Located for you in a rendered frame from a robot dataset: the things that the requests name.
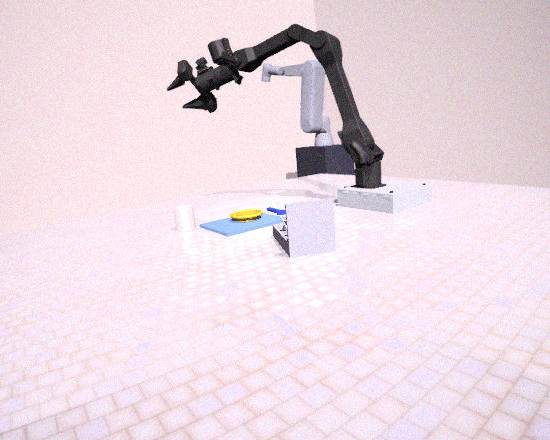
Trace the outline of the white cylinder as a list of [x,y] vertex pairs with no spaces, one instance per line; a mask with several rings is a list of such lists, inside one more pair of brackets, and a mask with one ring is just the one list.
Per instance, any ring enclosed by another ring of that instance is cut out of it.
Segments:
[[180,205],[173,209],[176,232],[188,232],[196,229],[193,205]]

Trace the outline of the light blue square mat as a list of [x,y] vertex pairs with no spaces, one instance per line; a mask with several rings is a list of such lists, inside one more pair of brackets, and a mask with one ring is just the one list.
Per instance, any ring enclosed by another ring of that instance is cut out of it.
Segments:
[[229,217],[199,224],[199,227],[229,237],[279,223],[283,223],[280,216],[263,213],[253,221],[239,222],[237,219]]

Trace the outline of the yellow plate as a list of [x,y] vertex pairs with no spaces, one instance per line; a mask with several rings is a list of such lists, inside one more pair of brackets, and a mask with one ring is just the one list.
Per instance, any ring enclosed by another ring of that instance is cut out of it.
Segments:
[[239,222],[247,222],[256,220],[258,216],[262,215],[263,211],[259,209],[247,209],[240,210],[230,214],[230,217],[237,219]]

